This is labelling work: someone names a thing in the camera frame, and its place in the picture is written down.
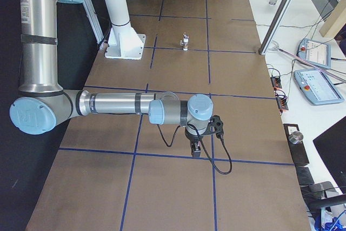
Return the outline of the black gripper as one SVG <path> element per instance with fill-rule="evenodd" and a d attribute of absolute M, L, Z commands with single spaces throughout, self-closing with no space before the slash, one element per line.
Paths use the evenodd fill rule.
<path fill-rule="evenodd" d="M 199 158 L 201 155 L 201 139 L 197 135 L 191 134 L 187 129 L 185 129 L 185 136 L 190 141 L 192 157 Z"/>

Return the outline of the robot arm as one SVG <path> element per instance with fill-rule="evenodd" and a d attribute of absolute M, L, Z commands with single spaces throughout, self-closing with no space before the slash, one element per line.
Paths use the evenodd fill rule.
<path fill-rule="evenodd" d="M 17 70 L 22 51 L 19 46 L 19 0 L 1 0 L 1 156 L 3 160 L 36 160 L 38 157 L 52 156 L 65 134 L 69 122 L 59 124 L 52 131 L 42 135 L 28 135 L 18 130 L 10 121 L 9 105 L 16 98 Z M 106 77 L 92 70 L 98 45 L 91 30 L 86 13 L 80 4 L 57 5 L 57 67 L 58 79 L 62 87 L 80 89 L 90 72 L 93 80 L 105 81 Z M 163 69 L 171 72 L 165 81 L 176 80 L 182 88 L 207 84 L 207 57 L 194 52 L 190 63 L 165 64 Z"/>

